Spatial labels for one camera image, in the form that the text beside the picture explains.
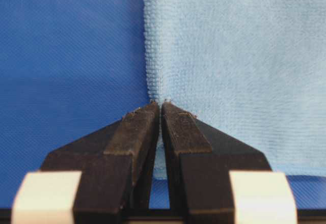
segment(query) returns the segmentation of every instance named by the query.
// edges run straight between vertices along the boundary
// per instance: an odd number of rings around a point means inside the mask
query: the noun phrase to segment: light blue towel
[[[145,0],[144,15],[151,98],[262,150],[276,171],[326,176],[326,0]]]

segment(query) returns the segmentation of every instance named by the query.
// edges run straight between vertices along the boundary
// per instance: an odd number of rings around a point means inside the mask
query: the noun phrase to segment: white tape
[[[296,206],[283,173],[230,171],[235,224],[295,224]]]
[[[80,171],[27,173],[12,208],[13,224],[73,224]]]

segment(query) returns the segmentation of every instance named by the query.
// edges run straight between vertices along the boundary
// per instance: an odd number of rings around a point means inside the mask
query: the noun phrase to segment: blue table surface
[[[143,0],[0,0],[0,208],[46,154],[149,102]],[[326,178],[288,177],[299,208]],[[151,208],[168,208],[154,180]]]

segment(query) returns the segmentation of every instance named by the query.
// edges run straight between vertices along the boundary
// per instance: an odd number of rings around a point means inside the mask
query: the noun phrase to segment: light blue cloth
[[[262,150],[276,171],[326,175],[326,0],[144,2],[151,98]]]

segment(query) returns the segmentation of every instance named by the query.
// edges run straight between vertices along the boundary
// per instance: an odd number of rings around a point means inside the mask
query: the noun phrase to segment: dark blue fabric
[[[326,209],[326,177],[287,177],[299,209]]]
[[[0,208],[46,154],[148,101],[143,0],[0,0]]]
[[[298,209],[326,209],[326,177],[287,176]],[[151,209],[169,208],[167,180],[154,180]]]

